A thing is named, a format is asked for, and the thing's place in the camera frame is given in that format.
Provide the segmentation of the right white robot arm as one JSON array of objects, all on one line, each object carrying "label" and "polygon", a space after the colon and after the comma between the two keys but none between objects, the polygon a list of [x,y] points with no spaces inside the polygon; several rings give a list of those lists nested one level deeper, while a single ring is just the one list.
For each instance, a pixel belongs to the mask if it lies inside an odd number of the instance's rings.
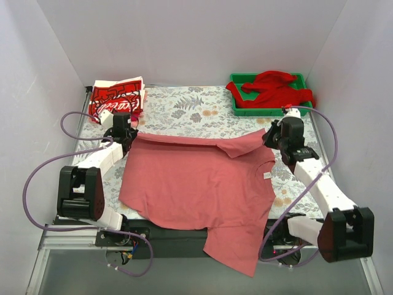
[{"label": "right white robot arm", "polygon": [[305,185],[316,201],[324,220],[319,222],[290,208],[274,222],[263,238],[266,243],[278,228],[285,244],[297,239],[318,248],[329,263],[368,258],[373,254],[375,216],[368,207],[359,207],[327,174],[314,149],[305,145],[301,118],[284,116],[274,120],[262,136],[266,147],[280,151],[282,162]]}]

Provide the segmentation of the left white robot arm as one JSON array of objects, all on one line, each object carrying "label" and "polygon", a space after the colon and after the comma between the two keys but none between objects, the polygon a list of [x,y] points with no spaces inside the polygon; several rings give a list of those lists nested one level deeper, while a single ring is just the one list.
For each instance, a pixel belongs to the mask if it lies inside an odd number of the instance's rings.
[{"label": "left white robot arm", "polygon": [[76,166],[60,171],[57,214],[110,229],[109,238],[123,246],[130,241],[131,232],[122,225],[125,218],[106,205],[103,176],[128,154],[138,130],[131,126],[128,112],[104,110],[98,119],[106,128],[98,150]]}]

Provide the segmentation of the pink t shirt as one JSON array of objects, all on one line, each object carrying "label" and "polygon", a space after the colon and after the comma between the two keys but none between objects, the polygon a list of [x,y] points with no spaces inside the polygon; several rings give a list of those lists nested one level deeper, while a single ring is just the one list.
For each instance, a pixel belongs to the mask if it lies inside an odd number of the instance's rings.
[{"label": "pink t shirt", "polygon": [[209,139],[141,133],[133,141],[119,200],[157,226],[206,229],[204,252],[253,277],[275,193],[275,158],[263,130]]}]

